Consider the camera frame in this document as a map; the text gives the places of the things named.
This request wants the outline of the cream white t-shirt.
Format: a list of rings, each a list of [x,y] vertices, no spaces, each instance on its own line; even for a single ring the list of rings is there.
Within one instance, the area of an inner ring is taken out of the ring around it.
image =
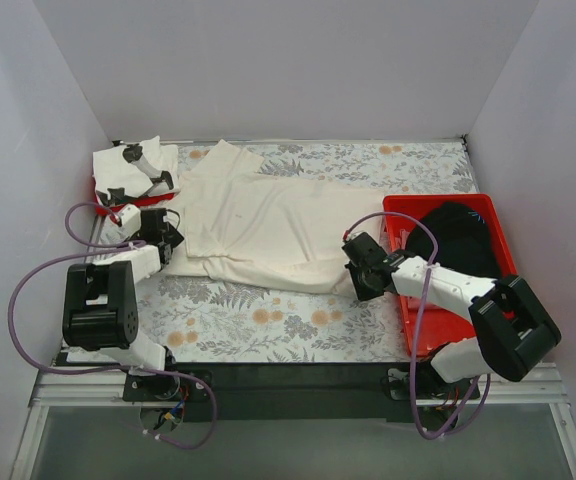
[[[380,233],[384,194],[343,183],[265,175],[264,159],[220,141],[179,176],[169,202],[184,238],[164,271],[276,290],[351,297],[342,235],[364,218]]]

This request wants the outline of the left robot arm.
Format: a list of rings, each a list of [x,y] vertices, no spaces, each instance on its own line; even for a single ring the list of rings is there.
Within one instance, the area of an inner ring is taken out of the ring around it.
[[[159,273],[184,240],[165,208],[127,205],[103,221],[98,251],[68,269],[62,334],[65,343],[100,352],[122,366],[151,369],[146,387],[161,400],[181,386],[170,350],[140,327],[136,286]]]

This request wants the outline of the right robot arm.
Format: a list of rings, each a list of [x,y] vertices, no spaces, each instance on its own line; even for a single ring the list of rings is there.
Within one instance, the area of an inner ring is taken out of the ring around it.
[[[421,387],[432,397],[480,375],[519,382],[561,342],[558,326],[520,276],[492,279],[430,265],[406,250],[388,253],[366,233],[346,239],[342,250],[358,300],[385,293],[426,300],[474,328],[473,337],[440,347],[421,371]]]

